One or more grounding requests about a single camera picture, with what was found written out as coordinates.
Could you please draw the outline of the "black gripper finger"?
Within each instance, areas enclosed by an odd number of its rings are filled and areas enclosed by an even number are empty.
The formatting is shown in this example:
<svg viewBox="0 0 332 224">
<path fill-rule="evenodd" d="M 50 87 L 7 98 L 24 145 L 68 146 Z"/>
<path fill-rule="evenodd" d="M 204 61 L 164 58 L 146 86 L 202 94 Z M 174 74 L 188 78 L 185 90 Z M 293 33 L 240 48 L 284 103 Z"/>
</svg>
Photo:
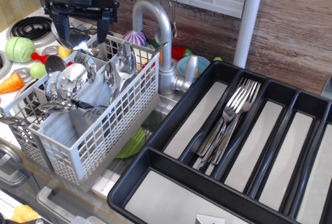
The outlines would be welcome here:
<svg viewBox="0 0 332 224">
<path fill-rule="evenodd" d="M 105 42 L 109 26 L 112 24 L 111 12 L 110 10 L 103 10 L 100 18 L 97 21 L 97 41 L 98 44 Z"/>
<path fill-rule="evenodd" d="M 64 13 L 52 11 L 52 19 L 58 36 L 64 41 L 69 41 L 70 24 L 68 16 Z"/>
</svg>

